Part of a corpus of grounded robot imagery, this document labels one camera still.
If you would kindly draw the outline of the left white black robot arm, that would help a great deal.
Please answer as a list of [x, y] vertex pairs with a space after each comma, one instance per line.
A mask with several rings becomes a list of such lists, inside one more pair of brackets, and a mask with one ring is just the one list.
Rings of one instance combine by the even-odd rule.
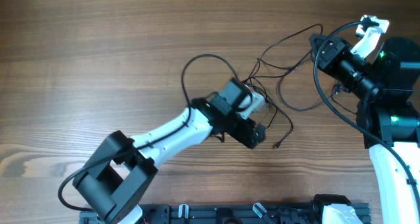
[[232, 78], [220, 92], [192, 99], [170, 122], [141, 135], [115, 131], [94, 151], [72, 185], [105, 223], [135, 223], [138, 205], [166, 161], [209, 137], [228, 134], [253, 149], [265, 139], [265, 128], [250, 118], [265, 104], [260, 93]]

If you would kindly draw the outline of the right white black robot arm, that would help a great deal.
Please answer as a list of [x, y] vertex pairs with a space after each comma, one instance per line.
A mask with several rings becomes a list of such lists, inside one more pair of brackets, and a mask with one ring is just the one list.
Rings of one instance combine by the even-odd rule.
[[359, 98], [356, 123], [373, 135], [364, 146], [375, 169], [383, 221], [419, 222], [419, 113], [409, 98], [419, 77], [419, 45], [392, 37], [382, 44], [373, 63], [351, 53], [342, 38], [321, 45], [325, 35], [310, 36], [319, 69]]

